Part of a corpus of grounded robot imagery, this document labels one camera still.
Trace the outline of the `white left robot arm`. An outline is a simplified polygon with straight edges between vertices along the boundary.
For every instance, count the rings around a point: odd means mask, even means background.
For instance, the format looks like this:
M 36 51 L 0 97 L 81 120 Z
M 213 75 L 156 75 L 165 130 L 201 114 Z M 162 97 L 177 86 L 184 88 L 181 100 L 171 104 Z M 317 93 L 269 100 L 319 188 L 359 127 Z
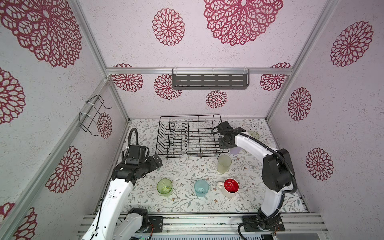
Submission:
M 100 209 L 83 240 L 129 240 L 136 232 L 149 227 L 148 211 L 133 208 L 118 227 L 124 200 L 137 180 L 163 166 L 158 154 L 150 155 L 148 147 L 131 145 L 122 152 L 122 161 L 114 168 L 109 186 L 104 191 Z

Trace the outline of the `lavender plastic cup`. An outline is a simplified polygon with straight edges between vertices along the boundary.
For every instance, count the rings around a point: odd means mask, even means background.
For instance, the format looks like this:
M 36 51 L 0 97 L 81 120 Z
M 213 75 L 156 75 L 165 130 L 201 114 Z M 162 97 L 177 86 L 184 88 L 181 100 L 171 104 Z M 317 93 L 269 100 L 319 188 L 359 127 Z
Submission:
M 242 150 L 241 147 L 235 147 L 230 149 L 230 153 L 235 156 L 235 155 L 238 155 L 241 152 L 241 150 Z

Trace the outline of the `short green glass cup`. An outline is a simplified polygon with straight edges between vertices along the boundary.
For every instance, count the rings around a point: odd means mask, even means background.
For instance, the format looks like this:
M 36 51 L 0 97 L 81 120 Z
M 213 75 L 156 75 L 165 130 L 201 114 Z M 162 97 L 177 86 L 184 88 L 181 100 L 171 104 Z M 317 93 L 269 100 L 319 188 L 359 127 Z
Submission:
M 157 191 L 162 196 L 169 196 L 173 190 L 173 182 L 169 179 L 161 179 L 157 184 Z

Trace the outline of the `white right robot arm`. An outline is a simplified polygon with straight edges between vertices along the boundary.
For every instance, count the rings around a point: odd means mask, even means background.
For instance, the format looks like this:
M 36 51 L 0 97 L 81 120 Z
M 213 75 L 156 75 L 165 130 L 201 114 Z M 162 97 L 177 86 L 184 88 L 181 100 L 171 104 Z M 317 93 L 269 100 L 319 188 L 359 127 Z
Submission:
M 285 196 L 297 191 L 296 174 L 290 153 L 274 149 L 252 137 L 243 128 L 234 129 L 225 121 L 211 130 L 219 134 L 220 149 L 240 147 L 262 161 L 262 180 L 266 186 L 263 204 L 258 212 L 258 221 L 266 222 L 279 215 Z

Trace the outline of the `teal textured glass cup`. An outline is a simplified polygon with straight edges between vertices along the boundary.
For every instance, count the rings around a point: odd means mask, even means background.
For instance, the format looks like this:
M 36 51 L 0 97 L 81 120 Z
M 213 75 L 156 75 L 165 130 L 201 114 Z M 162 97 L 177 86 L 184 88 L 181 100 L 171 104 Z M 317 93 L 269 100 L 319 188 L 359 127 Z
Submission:
M 197 180 L 194 185 L 194 190 L 197 197 L 204 197 L 210 190 L 210 184 L 205 180 Z

